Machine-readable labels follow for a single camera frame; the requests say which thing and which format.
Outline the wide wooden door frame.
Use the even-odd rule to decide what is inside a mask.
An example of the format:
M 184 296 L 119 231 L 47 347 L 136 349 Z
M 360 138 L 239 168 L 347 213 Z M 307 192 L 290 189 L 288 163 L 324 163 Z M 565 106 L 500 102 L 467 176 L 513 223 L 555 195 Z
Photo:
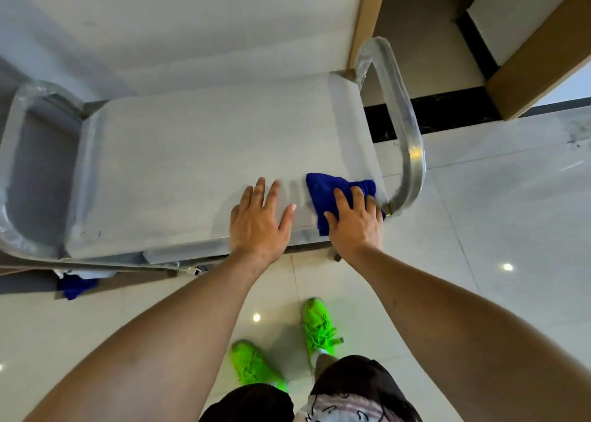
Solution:
M 591 60 L 591 0 L 563 0 L 486 81 L 501 119 L 510 121 Z

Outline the white cloth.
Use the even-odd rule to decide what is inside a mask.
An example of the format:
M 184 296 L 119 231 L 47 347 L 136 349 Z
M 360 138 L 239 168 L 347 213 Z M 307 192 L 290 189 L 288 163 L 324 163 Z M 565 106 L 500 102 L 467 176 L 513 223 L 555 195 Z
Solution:
M 101 280 L 117 274 L 117 271 L 105 269 L 54 269 L 53 271 L 60 279 L 69 276 L 78 277 L 81 280 Z

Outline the narrow wooden door frame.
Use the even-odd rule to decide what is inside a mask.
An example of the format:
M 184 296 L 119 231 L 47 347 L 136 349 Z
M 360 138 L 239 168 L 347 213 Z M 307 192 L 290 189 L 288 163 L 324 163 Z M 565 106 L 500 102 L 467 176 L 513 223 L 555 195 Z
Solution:
M 361 44 L 373 37 L 383 0 L 360 0 L 347 69 L 353 68 Z

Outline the person's left forearm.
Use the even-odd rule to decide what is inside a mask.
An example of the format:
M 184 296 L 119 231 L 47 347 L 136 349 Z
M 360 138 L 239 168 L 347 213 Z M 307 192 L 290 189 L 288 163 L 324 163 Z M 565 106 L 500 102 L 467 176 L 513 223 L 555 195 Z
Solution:
M 279 257 L 234 250 L 116 331 L 23 422 L 197 422 L 245 299 Z

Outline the green left sneaker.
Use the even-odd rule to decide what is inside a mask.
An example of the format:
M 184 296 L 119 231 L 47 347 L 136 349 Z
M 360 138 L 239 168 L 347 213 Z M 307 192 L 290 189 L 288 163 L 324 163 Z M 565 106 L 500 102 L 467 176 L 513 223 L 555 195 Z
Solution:
M 267 384 L 288 392 L 287 381 L 265 360 L 259 348 L 248 340 L 238 340 L 231 347 L 231 362 L 241 386 Z

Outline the green sneaker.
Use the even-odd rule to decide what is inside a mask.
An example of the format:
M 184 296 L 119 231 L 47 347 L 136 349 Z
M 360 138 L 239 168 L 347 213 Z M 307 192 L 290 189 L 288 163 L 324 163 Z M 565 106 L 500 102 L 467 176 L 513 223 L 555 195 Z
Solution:
M 288 392 L 287 381 L 265 360 L 259 348 L 248 340 L 238 340 L 231 347 L 231 362 L 241 386 L 267 384 Z
M 304 303 L 302 322 L 311 363 L 313 363 L 314 354 L 321 352 L 333 356 L 335 346 L 344 343 L 344 338 L 337 336 L 337 329 L 321 299 L 315 297 Z

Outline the black stone threshold strip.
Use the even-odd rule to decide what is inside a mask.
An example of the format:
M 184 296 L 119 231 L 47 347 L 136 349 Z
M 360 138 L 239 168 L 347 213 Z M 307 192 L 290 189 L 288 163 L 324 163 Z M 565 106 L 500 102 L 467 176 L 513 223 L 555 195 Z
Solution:
M 483 86 L 412 98 L 421 134 L 501 120 Z M 385 104 L 364 108 L 373 143 L 397 139 Z

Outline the blue cleaning cloth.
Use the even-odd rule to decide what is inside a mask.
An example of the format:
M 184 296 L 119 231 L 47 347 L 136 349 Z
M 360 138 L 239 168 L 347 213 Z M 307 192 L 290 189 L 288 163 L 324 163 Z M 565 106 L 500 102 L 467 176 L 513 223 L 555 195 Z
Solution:
M 83 293 L 95 289 L 99 282 L 99 278 L 81 278 L 66 274 L 57 279 L 57 291 L 64 299 L 75 300 Z
M 340 189 L 346 198 L 349 207 L 353 206 L 353 194 L 351 187 L 358 187 L 364 196 L 376 196 L 377 188 L 373 180 L 347 181 L 342 177 L 331 176 L 323 173 L 308 173 L 306 185 L 312 199 L 312 205 L 317 214 L 317 230 L 319 236 L 328 237 L 330 225 L 325 217 L 326 212 L 339 218 L 339 207 L 337 205 L 334 190 Z

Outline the person's left hand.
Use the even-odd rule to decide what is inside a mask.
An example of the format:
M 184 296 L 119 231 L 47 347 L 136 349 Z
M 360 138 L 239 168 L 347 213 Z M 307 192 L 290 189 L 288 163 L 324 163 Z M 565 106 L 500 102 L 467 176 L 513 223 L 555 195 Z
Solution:
M 281 183 L 274 180 L 269 191 L 265 183 L 262 208 L 251 208 L 254 186 L 248 186 L 240 198 L 238 224 L 230 225 L 231 252 L 247 256 L 258 271 L 264 271 L 285 252 L 291 233 L 279 233 L 277 218 Z

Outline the stainless steel cart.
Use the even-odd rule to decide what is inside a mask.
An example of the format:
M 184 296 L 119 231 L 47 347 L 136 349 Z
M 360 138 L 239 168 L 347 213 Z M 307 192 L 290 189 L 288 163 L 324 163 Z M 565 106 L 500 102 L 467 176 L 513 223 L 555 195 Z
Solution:
M 323 248 L 308 173 L 372 180 L 387 215 L 425 177 L 394 54 L 364 42 L 353 72 L 87 102 L 28 81 L 0 113 L 0 253 L 19 264 L 189 269 L 229 254 L 248 184 L 297 205 L 290 251 Z

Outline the person's right forearm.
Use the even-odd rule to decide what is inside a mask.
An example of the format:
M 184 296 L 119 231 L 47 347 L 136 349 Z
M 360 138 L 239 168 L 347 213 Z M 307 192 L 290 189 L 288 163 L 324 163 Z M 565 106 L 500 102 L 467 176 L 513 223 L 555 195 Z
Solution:
M 591 372 L 528 322 L 370 245 L 339 254 L 464 422 L 591 422 Z

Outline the green right sneaker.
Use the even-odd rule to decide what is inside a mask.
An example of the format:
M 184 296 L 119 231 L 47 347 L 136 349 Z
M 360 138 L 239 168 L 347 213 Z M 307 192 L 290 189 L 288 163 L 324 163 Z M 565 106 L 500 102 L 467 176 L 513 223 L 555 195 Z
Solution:
M 337 336 L 337 329 L 321 299 L 315 297 L 304 303 L 302 322 L 311 363 L 313 363 L 314 354 L 321 352 L 333 356 L 335 346 L 344 343 L 344 338 Z

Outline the black shorts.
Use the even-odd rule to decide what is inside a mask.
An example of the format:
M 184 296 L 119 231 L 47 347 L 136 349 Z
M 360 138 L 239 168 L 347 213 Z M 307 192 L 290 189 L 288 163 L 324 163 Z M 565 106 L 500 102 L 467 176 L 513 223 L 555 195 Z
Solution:
M 329 365 L 310 395 L 355 394 L 388 412 L 389 422 L 423 422 L 388 371 L 375 360 L 350 355 Z M 293 422 L 294 403 L 287 392 L 267 384 L 232 390 L 207 408 L 198 422 Z

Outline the white printed shirt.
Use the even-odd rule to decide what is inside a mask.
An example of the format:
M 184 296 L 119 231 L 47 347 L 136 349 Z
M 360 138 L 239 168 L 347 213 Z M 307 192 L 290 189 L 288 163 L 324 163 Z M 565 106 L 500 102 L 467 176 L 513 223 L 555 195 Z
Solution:
M 293 422 L 389 422 L 380 404 L 355 394 L 310 395 Z

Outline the person's right hand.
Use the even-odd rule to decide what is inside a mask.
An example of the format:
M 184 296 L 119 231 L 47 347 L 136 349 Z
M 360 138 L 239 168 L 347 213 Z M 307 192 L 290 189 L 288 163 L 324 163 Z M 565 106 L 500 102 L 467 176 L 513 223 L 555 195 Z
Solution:
M 334 190 L 335 199 L 339 207 L 339 223 L 335 233 L 329 235 L 329 240 L 336 253 L 353 265 L 362 254 L 374 253 L 382 249 L 382 228 L 376 220 L 375 198 L 365 196 L 366 213 L 358 215 L 344 197 L 340 189 Z

